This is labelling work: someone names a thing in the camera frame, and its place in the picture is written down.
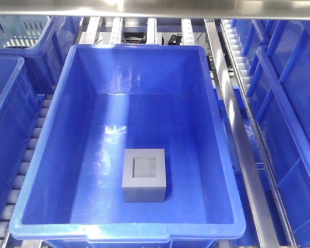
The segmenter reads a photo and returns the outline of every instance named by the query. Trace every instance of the dark gray block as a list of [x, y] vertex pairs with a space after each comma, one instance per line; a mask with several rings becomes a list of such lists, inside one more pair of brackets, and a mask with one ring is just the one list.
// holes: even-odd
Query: dark gray block
[[164, 149], [125, 149], [122, 188], [126, 202], [163, 202]]

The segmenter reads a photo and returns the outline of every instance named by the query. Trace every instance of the plastic basket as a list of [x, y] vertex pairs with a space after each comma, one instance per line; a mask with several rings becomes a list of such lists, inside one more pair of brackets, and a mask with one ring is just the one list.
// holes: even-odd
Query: plastic basket
[[[165, 149], [164, 202], [124, 202], [125, 148]], [[245, 220], [204, 49], [75, 45], [10, 230], [53, 247], [213, 247], [240, 237]]]
[[247, 95], [296, 241], [310, 246], [310, 81], [296, 84], [301, 79], [294, 78], [298, 72], [293, 67], [291, 80], [282, 80], [289, 77], [277, 76], [266, 47], [256, 54], [258, 66]]
[[79, 22], [79, 17], [0, 15], [0, 55], [24, 57], [35, 92], [52, 94]]
[[38, 42], [50, 17], [0, 15], [0, 48], [29, 48]]
[[24, 59], [0, 56], [0, 217], [41, 106]]

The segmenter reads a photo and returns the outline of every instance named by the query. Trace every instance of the metal rail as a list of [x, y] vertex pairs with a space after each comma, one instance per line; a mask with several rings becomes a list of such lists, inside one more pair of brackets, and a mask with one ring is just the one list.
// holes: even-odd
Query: metal rail
[[272, 191], [272, 195], [273, 195], [273, 197], [275, 199], [275, 204], [276, 204], [277, 210], [279, 212], [281, 223], [283, 225], [284, 232], [285, 232], [288, 244], [292, 248], [297, 248], [297, 244], [296, 244], [295, 238], [293, 236], [293, 233], [292, 233], [289, 221], [288, 221], [288, 217], [287, 217], [287, 214], [286, 214], [286, 211], [285, 211], [285, 208], [284, 208], [284, 205], [283, 205], [283, 202], [282, 202], [279, 190], [278, 190], [278, 188], [276, 186], [276, 182], [275, 182], [275, 178], [274, 178], [274, 173], [273, 173], [272, 167], [270, 165], [270, 160], [269, 160], [269, 157], [268, 157], [268, 155], [266, 153], [266, 149], [265, 149], [266, 145], [264, 144], [264, 142], [262, 140], [262, 137], [261, 137], [261, 134], [260, 134], [260, 129], [259, 129], [259, 127], [258, 127], [258, 125], [257, 125], [257, 123], [256, 123], [256, 121], [254, 119], [254, 116], [253, 116], [251, 108], [250, 108], [249, 100], [248, 100], [248, 98], [246, 96], [246, 89], [245, 89], [244, 83], [243, 83], [243, 75], [241, 75], [241, 72], [239, 70], [238, 62], [237, 62], [236, 57], [234, 55], [234, 51], [233, 51], [233, 49], [232, 49], [232, 47], [230, 45], [230, 42], [228, 40], [228, 35], [229, 34], [227, 33], [227, 31], [224, 28], [224, 26], [225, 26], [225, 24], [223, 24], [223, 22], [221, 22], [221, 27], [222, 27], [222, 33], [223, 33], [224, 41], [225, 41], [225, 44], [226, 44], [226, 47], [227, 47], [227, 51], [228, 51], [229, 57], [230, 57], [231, 62], [232, 62], [232, 66], [233, 66], [234, 71], [235, 71], [235, 73], [237, 75], [237, 82], [238, 82], [238, 85], [239, 85], [239, 88], [240, 88], [242, 99], [244, 101], [244, 105], [246, 107], [247, 115], [248, 115], [249, 120], [250, 120], [250, 122], [251, 122], [251, 124], [253, 126], [253, 131], [254, 131], [254, 134], [255, 134], [255, 137], [256, 137], [256, 140], [257, 140], [257, 143], [258, 143], [258, 147], [259, 147], [259, 152], [260, 152], [262, 160], [263, 160], [263, 165], [264, 165], [264, 168], [265, 168], [265, 172], [267, 174], [267, 177], [268, 177], [268, 180], [269, 180], [269, 183], [270, 183], [270, 188], [271, 188], [271, 191]]
[[110, 34], [110, 45], [120, 44], [122, 39], [123, 18], [115, 17], [113, 19], [112, 32]]
[[157, 44], [157, 20], [156, 18], [148, 18], [146, 43]]
[[310, 20], [310, 0], [0, 0], [0, 14]]
[[218, 89], [222, 92], [227, 116], [232, 130], [241, 172], [245, 183], [249, 203], [261, 248], [279, 248], [278, 238], [272, 222], [270, 210], [255, 164], [253, 152], [241, 117], [238, 102], [229, 78], [221, 43], [214, 20], [205, 19], [207, 34], [215, 71]]

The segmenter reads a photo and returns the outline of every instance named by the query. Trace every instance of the blue plastic crate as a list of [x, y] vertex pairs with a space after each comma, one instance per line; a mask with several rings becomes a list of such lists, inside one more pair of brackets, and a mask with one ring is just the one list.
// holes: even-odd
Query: blue plastic crate
[[296, 241], [310, 246], [310, 81], [306, 70], [297, 67], [305, 76], [300, 86], [296, 81], [284, 82], [266, 55], [266, 47], [261, 46], [256, 54], [258, 66], [247, 95]]
[[0, 55], [24, 57], [35, 92], [52, 94], [79, 22], [79, 17], [0, 15]]
[[279, 21], [267, 54], [310, 142], [310, 21]]
[[[125, 148], [164, 148], [162, 203], [125, 203]], [[245, 219], [198, 46], [75, 45], [10, 222], [53, 247], [212, 247]]]
[[0, 217], [41, 106], [24, 59], [0, 56]]

